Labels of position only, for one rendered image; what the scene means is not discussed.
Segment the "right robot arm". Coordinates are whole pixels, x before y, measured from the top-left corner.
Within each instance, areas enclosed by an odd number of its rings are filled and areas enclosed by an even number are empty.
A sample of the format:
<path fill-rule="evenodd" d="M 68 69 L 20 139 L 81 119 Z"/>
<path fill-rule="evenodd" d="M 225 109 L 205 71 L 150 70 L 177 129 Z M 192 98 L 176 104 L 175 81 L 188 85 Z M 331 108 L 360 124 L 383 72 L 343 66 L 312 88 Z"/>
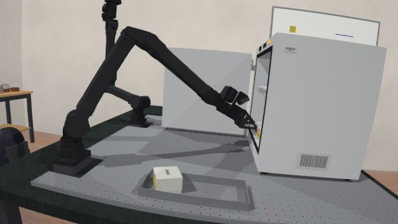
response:
<path fill-rule="evenodd" d="M 225 86 L 221 93 L 218 93 L 178 59 L 155 34 L 127 26 L 121 31 L 113 48 L 96 72 L 79 100 L 76 110 L 67 114 L 63 136 L 60 138 L 60 154 L 52 158 L 53 164 L 74 167 L 91 155 L 91 150 L 85 149 L 81 138 L 91 130 L 88 118 L 92 116 L 111 80 L 135 45 L 169 69 L 206 104 L 215 106 L 216 110 L 223 114 L 227 113 L 229 103 L 232 103 L 229 112 L 238 117 L 242 112 L 242 108 L 238 105 L 250 100 L 248 95 L 241 91 L 236 96 L 238 91 L 231 86 Z M 235 105 L 236 102 L 238 105 Z"/>

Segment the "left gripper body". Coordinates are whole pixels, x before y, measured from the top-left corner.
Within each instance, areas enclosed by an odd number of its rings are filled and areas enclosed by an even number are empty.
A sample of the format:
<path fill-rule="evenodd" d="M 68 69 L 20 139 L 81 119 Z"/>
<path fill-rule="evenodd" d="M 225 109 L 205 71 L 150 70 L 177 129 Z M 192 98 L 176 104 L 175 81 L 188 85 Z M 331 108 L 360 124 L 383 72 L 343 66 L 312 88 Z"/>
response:
<path fill-rule="evenodd" d="M 117 10 L 117 5 L 121 4 L 121 0 L 104 0 L 105 2 L 109 2 L 108 10 Z"/>

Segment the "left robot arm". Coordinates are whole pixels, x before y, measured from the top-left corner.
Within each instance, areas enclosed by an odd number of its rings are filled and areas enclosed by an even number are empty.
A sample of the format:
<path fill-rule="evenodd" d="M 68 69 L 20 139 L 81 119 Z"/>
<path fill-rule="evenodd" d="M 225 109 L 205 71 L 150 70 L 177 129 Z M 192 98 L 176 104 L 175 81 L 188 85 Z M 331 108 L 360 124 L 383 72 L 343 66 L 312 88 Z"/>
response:
<path fill-rule="evenodd" d="M 105 29 L 106 29 L 106 56 L 109 54 L 110 50 L 113 48 L 115 43 L 116 31 L 118 30 L 118 20 L 116 20 L 116 11 L 108 10 L 109 2 L 103 5 L 102 7 L 102 15 L 103 21 L 106 20 Z M 114 78 L 111 80 L 111 83 L 107 87 L 105 93 L 110 93 L 118 98 L 125 100 L 132 107 L 131 119 L 128 121 L 128 124 L 137 124 L 142 125 L 147 121 L 144 115 L 144 109 L 150 106 L 150 98 L 148 96 L 138 96 L 134 95 L 128 91 L 122 90 L 115 86 L 115 81 L 117 80 L 117 72 Z"/>

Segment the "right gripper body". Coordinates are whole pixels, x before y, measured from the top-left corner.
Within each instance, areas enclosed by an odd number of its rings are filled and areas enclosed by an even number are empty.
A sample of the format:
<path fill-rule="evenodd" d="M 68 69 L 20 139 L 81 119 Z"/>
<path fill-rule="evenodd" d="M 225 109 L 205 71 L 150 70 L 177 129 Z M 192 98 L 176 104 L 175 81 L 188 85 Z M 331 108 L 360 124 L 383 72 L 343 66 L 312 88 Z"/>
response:
<path fill-rule="evenodd" d="M 231 105 L 232 106 L 232 105 Z M 231 106 L 229 107 L 227 113 L 225 114 L 226 116 L 228 116 L 229 118 L 234 120 L 235 125 L 237 125 L 239 128 L 242 125 L 243 121 L 245 120 L 244 118 L 242 119 L 242 121 L 240 120 L 242 116 L 245 115 L 246 110 L 242 109 L 242 112 L 240 113 L 240 115 L 237 117 L 236 115 L 232 114 L 229 112 Z"/>

